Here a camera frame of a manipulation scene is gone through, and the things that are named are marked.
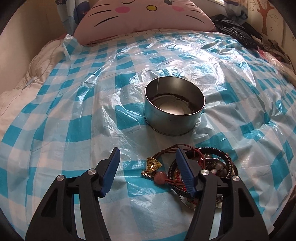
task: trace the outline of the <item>cat face pillow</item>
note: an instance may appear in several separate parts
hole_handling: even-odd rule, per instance
[[[150,29],[212,31],[210,18],[189,0],[99,0],[78,25],[82,45]]]

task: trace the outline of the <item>yellow nose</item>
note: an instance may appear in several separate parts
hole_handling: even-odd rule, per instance
[[[153,5],[148,5],[147,6],[147,10],[149,10],[149,11],[156,11],[157,10],[157,7],[156,6],[153,6]]]

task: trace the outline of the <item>black whisker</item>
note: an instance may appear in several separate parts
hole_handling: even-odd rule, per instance
[[[90,10],[92,10],[92,9],[95,8],[95,7],[105,6],[105,5],[110,5],[110,4],[102,4],[102,5],[94,6],[94,7],[92,7]]]
[[[106,21],[108,21],[108,20],[110,20],[110,19],[112,19],[112,18],[116,18],[116,17],[119,17],[119,16],[115,16],[115,17],[107,18],[107,19],[105,19],[105,20],[99,22],[96,26],[98,26],[100,23],[106,22]]]
[[[121,2],[123,4],[131,4],[132,2],[134,2],[135,0],[131,1],[131,2],[128,2],[128,3],[124,3],[124,2]]]
[[[200,11],[197,11],[197,10],[191,10],[191,9],[188,9],[188,11],[195,11],[195,12],[202,13],[202,12],[200,12]]]
[[[89,17],[92,16],[92,15],[95,15],[95,14],[97,14],[97,13],[100,13],[100,12],[95,12],[95,13],[89,15]]]
[[[195,17],[193,17],[193,16],[189,16],[189,15],[186,15],[186,14],[185,14],[185,16],[188,16],[188,17],[191,17],[191,18],[194,18],[194,19],[197,19],[197,20],[201,21],[200,19],[195,18]]]

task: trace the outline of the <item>brown tree trunk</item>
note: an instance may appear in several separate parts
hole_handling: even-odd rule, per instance
[[[260,0],[257,0],[258,5],[259,5],[259,9],[257,9],[257,12],[259,12],[262,15],[263,18],[263,26],[262,26],[262,33],[267,35],[267,14],[270,10],[274,9],[274,7],[270,6],[269,1],[267,2],[267,8],[263,8]]]

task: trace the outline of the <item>bed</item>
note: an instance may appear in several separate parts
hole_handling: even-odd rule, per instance
[[[176,142],[227,152],[274,230],[296,182],[296,90],[258,52],[218,32],[154,29],[93,46],[67,35],[47,44],[32,66],[0,99],[0,207],[22,238],[56,176],[81,175],[117,146],[121,162],[100,200],[111,239],[183,240],[193,212],[169,188],[141,178],[145,159]],[[206,97],[200,121],[184,136],[163,136],[144,120],[144,88],[160,76],[186,78]],[[164,155],[163,169],[172,161]]]

